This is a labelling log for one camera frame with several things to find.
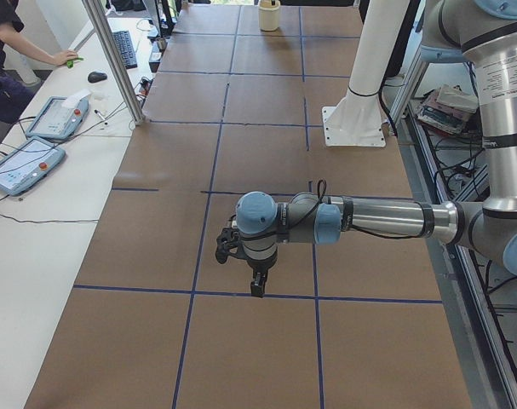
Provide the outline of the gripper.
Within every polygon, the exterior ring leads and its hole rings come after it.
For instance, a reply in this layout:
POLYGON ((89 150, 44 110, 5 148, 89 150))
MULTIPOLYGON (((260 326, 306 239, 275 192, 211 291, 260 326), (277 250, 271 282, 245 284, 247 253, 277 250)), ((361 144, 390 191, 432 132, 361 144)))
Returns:
POLYGON ((253 278, 250 282, 250 293, 253 297, 264 297, 267 284, 267 275, 270 268, 275 264, 274 260, 249 260, 247 264, 251 267, 253 278))

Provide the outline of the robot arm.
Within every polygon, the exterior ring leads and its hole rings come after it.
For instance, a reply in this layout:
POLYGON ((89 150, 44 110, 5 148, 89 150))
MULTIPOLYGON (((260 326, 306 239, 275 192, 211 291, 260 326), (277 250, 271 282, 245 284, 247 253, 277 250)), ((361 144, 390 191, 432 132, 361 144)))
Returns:
POLYGON ((278 203, 262 192, 241 197, 216 241, 215 257, 245 260, 250 291, 265 292, 281 243, 329 244, 345 231, 386 239, 433 237, 480 253, 517 276, 517 1, 430 1, 422 57, 474 64, 489 197, 427 204, 299 193, 278 203))

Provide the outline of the person's hand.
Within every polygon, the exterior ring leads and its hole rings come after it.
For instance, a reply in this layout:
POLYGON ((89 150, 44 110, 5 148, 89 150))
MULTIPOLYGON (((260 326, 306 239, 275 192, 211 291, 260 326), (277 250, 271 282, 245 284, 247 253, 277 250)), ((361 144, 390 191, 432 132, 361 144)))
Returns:
POLYGON ((78 53, 74 50, 62 50, 61 52, 51 56, 51 64, 54 66, 63 66, 67 62, 76 60, 78 53))

